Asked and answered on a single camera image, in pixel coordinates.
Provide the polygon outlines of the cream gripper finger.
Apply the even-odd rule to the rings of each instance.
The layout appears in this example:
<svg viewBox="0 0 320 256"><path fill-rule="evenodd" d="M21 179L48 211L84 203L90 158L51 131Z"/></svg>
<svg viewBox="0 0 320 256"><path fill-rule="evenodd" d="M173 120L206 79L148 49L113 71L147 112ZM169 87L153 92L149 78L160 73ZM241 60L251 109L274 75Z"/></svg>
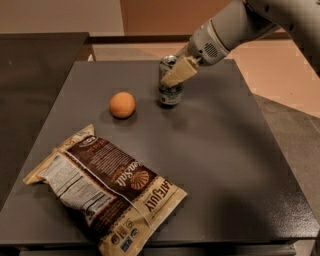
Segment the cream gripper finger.
<svg viewBox="0 0 320 256"><path fill-rule="evenodd" d="M189 52L188 52L188 45L184 45L177 53L176 56L178 58L183 58L183 57L188 57Z"/></svg>
<svg viewBox="0 0 320 256"><path fill-rule="evenodd" d="M201 58L167 55L160 62L160 83L171 88L193 77L198 72Z"/></svg>

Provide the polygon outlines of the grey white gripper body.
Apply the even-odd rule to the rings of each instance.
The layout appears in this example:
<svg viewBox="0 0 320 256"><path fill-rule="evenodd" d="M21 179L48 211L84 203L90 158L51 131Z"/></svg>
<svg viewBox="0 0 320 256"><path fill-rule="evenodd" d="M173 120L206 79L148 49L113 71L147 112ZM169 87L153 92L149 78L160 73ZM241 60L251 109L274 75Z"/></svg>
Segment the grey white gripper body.
<svg viewBox="0 0 320 256"><path fill-rule="evenodd" d="M201 25L190 37L188 53L197 59L200 65L215 65L228 54L229 50L219 38L212 20Z"/></svg>

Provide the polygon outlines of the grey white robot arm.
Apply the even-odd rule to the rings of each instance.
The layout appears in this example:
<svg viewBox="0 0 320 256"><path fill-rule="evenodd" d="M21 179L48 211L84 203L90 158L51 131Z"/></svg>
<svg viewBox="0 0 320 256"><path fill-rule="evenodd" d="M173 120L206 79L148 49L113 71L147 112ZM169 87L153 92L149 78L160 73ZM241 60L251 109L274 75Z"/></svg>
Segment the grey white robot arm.
<svg viewBox="0 0 320 256"><path fill-rule="evenodd" d="M319 0L232 0L194 31L161 83L174 87L224 59L239 45L282 29L320 72Z"/></svg>

